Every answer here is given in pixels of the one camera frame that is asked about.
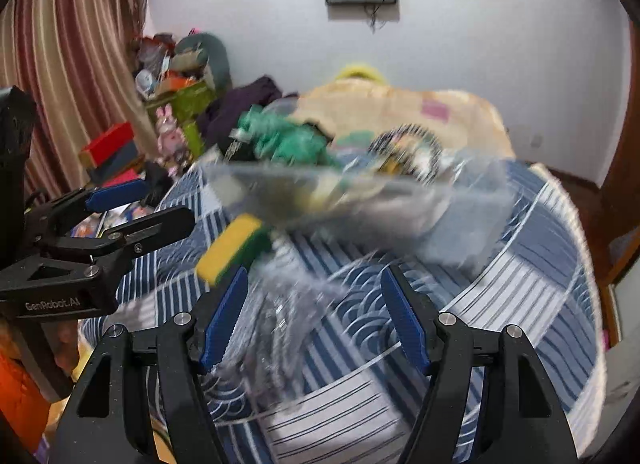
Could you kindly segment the person's left hand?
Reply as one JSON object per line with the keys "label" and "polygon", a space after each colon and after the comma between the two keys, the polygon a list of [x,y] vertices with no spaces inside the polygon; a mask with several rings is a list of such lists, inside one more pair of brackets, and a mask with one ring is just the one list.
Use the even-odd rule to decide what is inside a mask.
{"label": "person's left hand", "polygon": [[55,362],[67,375],[78,376],[84,369],[92,348],[80,334],[77,320],[58,322],[54,326]]}

